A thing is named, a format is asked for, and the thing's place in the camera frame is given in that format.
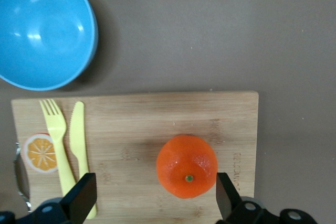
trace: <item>orange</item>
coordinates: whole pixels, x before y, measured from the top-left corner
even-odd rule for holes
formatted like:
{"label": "orange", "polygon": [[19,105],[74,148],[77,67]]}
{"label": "orange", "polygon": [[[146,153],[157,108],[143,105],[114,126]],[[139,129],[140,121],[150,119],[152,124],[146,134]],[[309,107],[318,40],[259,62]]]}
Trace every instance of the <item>orange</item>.
{"label": "orange", "polygon": [[51,173],[57,170],[54,145],[49,134],[39,133],[28,138],[24,154],[28,165],[37,172]]}
{"label": "orange", "polygon": [[178,198],[194,198],[216,182],[218,163],[215,152],[203,139],[178,135],[170,139],[156,159],[160,184]]}

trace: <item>fork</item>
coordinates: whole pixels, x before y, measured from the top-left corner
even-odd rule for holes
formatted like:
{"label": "fork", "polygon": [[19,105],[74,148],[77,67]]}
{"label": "fork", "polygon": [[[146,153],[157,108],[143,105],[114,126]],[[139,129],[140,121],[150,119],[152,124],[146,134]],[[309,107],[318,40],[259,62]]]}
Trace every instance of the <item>fork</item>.
{"label": "fork", "polygon": [[63,145],[67,125],[61,110],[53,99],[40,100],[39,102],[48,132],[54,143],[59,181],[63,196],[65,196],[76,183]]}

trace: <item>whole orange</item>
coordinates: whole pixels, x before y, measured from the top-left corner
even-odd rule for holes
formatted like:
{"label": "whole orange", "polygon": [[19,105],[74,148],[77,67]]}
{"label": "whole orange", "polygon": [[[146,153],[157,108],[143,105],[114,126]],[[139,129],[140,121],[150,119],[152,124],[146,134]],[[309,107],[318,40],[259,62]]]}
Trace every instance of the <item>whole orange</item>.
{"label": "whole orange", "polygon": [[160,150],[156,173],[161,185],[178,198],[194,198],[216,182],[218,163],[215,152],[203,139],[177,135]]}

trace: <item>yellow knife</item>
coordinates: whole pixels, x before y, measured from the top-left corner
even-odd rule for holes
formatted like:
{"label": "yellow knife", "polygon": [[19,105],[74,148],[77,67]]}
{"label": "yellow knife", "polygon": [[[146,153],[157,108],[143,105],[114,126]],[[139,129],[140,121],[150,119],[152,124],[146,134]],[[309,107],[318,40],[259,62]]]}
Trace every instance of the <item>yellow knife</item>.
{"label": "yellow knife", "polygon": [[[88,159],[86,155],[85,144],[85,122],[84,122],[84,103],[76,102],[74,110],[72,111],[70,121],[70,149],[78,160],[79,179],[89,172]],[[87,219],[92,219],[97,214],[96,204],[89,212]]]}

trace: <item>gray table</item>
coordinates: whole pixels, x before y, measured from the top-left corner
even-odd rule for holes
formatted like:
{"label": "gray table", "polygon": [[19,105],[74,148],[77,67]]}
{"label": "gray table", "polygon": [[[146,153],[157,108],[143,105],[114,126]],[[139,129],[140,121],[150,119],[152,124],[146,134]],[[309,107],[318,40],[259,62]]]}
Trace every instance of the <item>gray table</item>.
{"label": "gray table", "polygon": [[256,90],[256,198],[277,215],[292,207],[334,223],[336,0],[90,1],[100,39],[84,74],[50,92],[0,81],[0,210],[25,214],[11,99]]}

